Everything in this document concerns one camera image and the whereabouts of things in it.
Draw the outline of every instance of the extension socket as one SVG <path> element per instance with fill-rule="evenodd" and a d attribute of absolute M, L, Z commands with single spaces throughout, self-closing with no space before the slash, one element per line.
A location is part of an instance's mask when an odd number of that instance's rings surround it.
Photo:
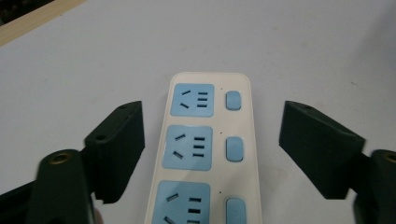
<path fill-rule="evenodd" d="M 262 223 L 245 75 L 181 73 L 173 78 L 145 223 Z"/>

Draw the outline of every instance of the white tabletop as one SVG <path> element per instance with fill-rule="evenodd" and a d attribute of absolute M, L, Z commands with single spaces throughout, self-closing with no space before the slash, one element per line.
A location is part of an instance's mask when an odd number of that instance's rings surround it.
<path fill-rule="evenodd" d="M 89 0 L 0 47 L 0 194 L 142 100 L 146 149 L 105 223 L 144 222 L 173 75 L 238 72 L 252 83 L 263 223 L 354 223 L 278 146 L 286 100 L 312 105 L 373 149 L 396 149 L 392 0 Z"/>

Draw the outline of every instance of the switch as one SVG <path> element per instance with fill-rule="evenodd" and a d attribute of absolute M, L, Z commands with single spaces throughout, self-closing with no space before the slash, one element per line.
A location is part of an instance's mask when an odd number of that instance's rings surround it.
<path fill-rule="evenodd" d="M 239 91 L 227 91 L 225 101 L 228 110 L 235 111 L 241 109 L 241 94 Z"/>
<path fill-rule="evenodd" d="M 226 140 L 226 157 L 228 161 L 238 162 L 244 159 L 244 143 L 240 137 L 228 137 Z"/>
<path fill-rule="evenodd" d="M 247 209 L 242 199 L 231 198 L 227 200 L 226 210 L 226 224 L 247 223 Z"/>

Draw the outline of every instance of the blue button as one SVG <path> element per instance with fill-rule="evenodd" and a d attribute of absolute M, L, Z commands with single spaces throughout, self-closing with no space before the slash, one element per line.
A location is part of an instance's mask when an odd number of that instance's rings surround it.
<path fill-rule="evenodd" d="M 240 137 L 228 137 L 226 140 L 226 156 L 228 161 L 244 159 L 244 143 Z"/>
<path fill-rule="evenodd" d="M 241 109 L 241 94 L 239 91 L 227 91 L 225 101 L 228 110 Z"/>
<path fill-rule="evenodd" d="M 247 223 L 247 209 L 245 202 L 242 199 L 231 198 L 227 200 L 226 209 L 226 224 Z"/>

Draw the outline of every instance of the wooden edge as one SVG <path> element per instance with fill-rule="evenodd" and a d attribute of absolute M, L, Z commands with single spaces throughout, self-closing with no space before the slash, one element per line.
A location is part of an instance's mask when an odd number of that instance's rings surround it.
<path fill-rule="evenodd" d="M 43 7 L 17 18 L 15 21 L 0 26 L 0 47 L 47 21 L 62 15 L 85 1 L 86 0 L 54 0 Z"/>

